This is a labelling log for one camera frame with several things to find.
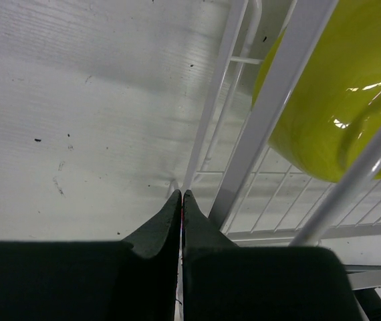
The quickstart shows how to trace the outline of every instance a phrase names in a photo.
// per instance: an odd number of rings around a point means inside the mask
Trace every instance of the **white surface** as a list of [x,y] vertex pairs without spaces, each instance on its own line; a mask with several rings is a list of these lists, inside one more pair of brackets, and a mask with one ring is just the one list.
[[353,290],[381,287],[381,271],[348,274]]
[[[265,57],[289,2],[264,1],[250,57]],[[162,207],[170,180],[182,183],[228,10],[223,0],[0,1],[0,239],[120,239]],[[225,169],[257,70],[245,69],[211,171]],[[280,174],[262,174],[231,231],[251,228],[287,166],[269,155],[262,170]],[[219,179],[195,185],[205,213]],[[306,179],[289,175],[258,229],[275,227]],[[311,182],[282,228],[326,186]],[[380,198],[381,185],[344,223]],[[367,222],[379,215],[381,205]],[[381,264],[381,237],[323,243],[345,263]]]

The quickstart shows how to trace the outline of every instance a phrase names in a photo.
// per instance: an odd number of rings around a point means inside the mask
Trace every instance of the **dark spot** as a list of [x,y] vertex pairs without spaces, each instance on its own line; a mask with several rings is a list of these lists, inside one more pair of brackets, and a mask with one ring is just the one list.
[[57,182],[57,179],[54,177],[52,179],[52,181],[54,182],[54,185],[55,187],[57,187],[57,190],[58,190],[58,193],[62,196],[62,197],[66,197],[63,193],[63,189],[58,185],[58,182]]
[[59,162],[59,165],[58,165],[58,171],[61,172],[63,170],[63,166],[66,162],[63,160],[61,162]]

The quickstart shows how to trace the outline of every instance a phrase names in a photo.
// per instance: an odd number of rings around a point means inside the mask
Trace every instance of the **wire rack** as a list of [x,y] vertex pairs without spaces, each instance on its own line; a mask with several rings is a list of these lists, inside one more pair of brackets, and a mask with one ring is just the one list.
[[[231,3],[181,189],[189,189],[209,175],[221,176],[209,218],[240,245],[289,242],[300,245],[316,243],[321,237],[381,235],[381,180],[372,180],[381,168],[381,129],[338,184],[311,178],[289,163],[284,171],[263,171],[267,158],[275,154],[266,147],[267,139],[336,3],[330,0],[301,0],[298,5],[297,1],[291,2],[280,33],[286,27],[287,30],[259,98],[243,122],[227,168],[225,171],[208,171],[243,68],[246,64],[262,62],[248,57],[261,21],[261,0],[250,2],[251,20],[239,56],[232,53],[249,2],[234,0]],[[209,124],[230,62],[237,62],[233,79],[225,103],[220,107],[219,121],[209,147],[202,157]],[[249,137],[259,140],[249,146],[251,144],[246,143]],[[264,180],[269,184],[264,185],[263,190],[255,188]],[[170,192],[175,188],[178,188],[177,181],[171,182]]]

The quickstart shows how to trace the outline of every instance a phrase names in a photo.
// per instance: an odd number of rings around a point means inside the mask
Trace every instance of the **yellow-green bowl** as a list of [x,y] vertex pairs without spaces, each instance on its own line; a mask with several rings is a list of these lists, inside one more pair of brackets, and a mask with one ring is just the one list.
[[[253,103],[280,42],[261,66]],[[269,145],[309,175],[337,182],[380,126],[381,0],[340,0]]]

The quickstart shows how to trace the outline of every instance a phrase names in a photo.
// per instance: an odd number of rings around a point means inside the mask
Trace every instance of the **green ceramic bowl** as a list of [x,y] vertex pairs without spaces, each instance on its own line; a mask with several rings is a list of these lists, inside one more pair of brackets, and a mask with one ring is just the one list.
[[[280,42],[261,66],[253,103]],[[337,182],[380,126],[381,1],[340,0],[269,145],[309,175]]]

